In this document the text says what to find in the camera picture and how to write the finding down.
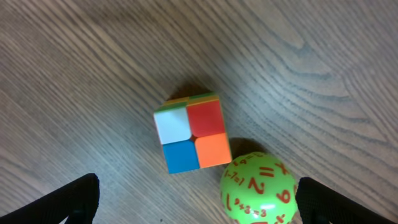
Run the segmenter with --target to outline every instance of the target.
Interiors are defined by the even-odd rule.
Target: rubik's cube
[[[214,93],[166,101],[154,114],[169,173],[231,162],[220,99]]]

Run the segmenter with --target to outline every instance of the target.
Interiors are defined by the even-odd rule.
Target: wood grain
[[[393,0],[1,1],[0,216],[95,172],[95,223],[232,223],[224,167],[168,175],[152,120],[200,87],[220,94],[231,138],[398,222],[397,11]]]

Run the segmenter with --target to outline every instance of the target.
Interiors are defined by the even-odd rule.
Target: white tile
[[[191,138],[191,128],[185,107],[156,112],[154,118],[160,143],[168,144]]]

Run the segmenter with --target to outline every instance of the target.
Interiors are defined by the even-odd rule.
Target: red tile
[[[187,106],[187,113],[194,136],[199,138],[225,132],[219,100]]]

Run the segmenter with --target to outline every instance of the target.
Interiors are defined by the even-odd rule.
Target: green ball with red numbers
[[[297,211],[297,182],[270,154],[252,152],[234,159],[220,187],[225,212],[239,224],[286,224]]]

